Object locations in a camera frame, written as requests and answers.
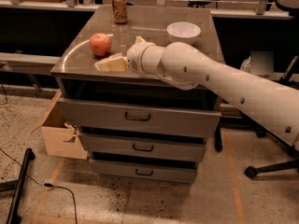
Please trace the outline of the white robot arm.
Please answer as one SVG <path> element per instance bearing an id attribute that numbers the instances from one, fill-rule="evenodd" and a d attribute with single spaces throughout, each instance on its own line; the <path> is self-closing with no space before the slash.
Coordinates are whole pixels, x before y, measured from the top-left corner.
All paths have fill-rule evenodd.
<path id="1" fill-rule="evenodd" d="M 201 85 L 283 141 L 299 142 L 299 90 L 218 63 L 186 43 L 164 48 L 138 37 L 125 57 L 116 54 L 94 66 L 102 72 L 130 68 L 185 91 Z"/>

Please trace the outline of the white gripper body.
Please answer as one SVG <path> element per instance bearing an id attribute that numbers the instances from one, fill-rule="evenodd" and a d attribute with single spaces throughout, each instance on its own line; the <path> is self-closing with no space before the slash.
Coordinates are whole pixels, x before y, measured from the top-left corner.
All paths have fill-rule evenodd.
<path id="1" fill-rule="evenodd" d="M 161 75 L 164 73 L 162 56 L 164 47 L 151 42 L 138 42 L 127 50 L 129 67 L 142 75 Z"/>

